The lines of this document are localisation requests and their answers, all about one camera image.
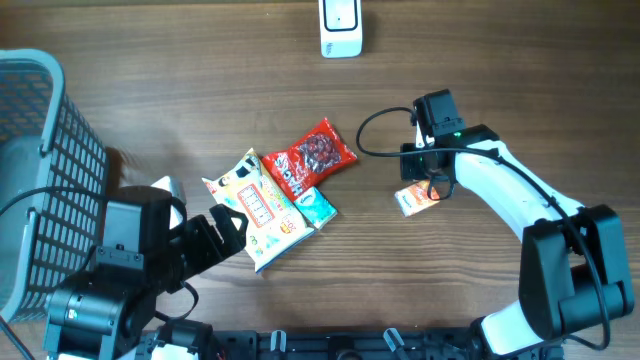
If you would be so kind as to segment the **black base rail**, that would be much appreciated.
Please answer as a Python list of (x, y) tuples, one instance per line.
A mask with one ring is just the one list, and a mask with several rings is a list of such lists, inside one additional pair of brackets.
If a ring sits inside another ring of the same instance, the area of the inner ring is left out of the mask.
[(464, 327), (377, 332), (296, 333), (216, 331), (222, 359), (466, 360), (496, 359), (480, 336)]

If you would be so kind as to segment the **teal tissue pack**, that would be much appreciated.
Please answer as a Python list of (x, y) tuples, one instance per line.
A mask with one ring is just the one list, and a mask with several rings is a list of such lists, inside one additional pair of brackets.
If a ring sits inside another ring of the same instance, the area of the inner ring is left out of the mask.
[(316, 187), (307, 189), (294, 201), (294, 204), (311, 225), (318, 230), (338, 214), (336, 208)]

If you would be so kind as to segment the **white yellow wet wipes pack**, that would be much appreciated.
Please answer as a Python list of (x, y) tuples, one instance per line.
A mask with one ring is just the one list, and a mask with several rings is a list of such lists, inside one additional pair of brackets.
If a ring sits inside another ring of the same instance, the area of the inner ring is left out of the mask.
[(257, 273), (315, 234), (252, 149), (224, 175), (202, 181), (218, 204), (247, 217), (245, 250)]

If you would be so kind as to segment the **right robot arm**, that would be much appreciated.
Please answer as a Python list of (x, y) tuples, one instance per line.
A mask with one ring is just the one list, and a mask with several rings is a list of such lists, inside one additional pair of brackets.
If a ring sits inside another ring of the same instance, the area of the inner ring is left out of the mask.
[(429, 195), (456, 186), (478, 195), (521, 243), (517, 300), (478, 321), (474, 345), (506, 358), (629, 315), (635, 305), (623, 226), (606, 205), (586, 207), (547, 185), (485, 125), (466, 126), (448, 90), (413, 103), (416, 140), (401, 176)]

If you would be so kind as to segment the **white barcode scanner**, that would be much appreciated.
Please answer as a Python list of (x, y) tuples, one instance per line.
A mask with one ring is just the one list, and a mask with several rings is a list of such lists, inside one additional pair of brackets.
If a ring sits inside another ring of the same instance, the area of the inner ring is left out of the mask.
[(321, 54), (324, 58), (351, 58), (363, 48), (360, 0), (319, 0)]

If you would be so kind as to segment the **red candy bag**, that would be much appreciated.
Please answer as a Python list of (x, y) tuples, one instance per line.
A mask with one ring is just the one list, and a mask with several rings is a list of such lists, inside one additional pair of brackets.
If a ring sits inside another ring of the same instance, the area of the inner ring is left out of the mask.
[(262, 157), (262, 164), (291, 201), (356, 161), (357, 155), (327, 118), (286, 150)]

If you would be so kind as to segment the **orange tissue pack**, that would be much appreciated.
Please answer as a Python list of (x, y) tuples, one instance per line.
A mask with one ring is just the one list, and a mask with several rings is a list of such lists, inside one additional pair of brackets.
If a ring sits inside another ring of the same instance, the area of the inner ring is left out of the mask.
[(397, 191), (395, 199), (405, 217), (415, 215), (440, 201), (439, 193), (429, 180), (422, 180)]

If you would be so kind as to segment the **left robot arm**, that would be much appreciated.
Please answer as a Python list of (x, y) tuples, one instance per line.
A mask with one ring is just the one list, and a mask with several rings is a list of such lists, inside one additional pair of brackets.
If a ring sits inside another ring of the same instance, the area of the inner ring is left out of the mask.
[(43, 348), (53, 359), (117, 359), (137, 345), (152, 319), (185, 321), (159, 312), (158, 296), (193, 292), (190, 278), (246, 246), (248, 218), (225, 205), (176, 226), (172, 210), (186, 207), (164, 189), (124, 187), (106, 205), (101, 243), (47, 300)]

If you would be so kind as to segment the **grey plastic shopping basket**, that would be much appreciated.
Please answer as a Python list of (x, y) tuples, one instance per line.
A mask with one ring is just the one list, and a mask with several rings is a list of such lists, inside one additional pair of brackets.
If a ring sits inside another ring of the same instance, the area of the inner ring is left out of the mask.
[(40, 320), (99, 240), (106, 148), (35, 49), (1, 53), (1, 315)]

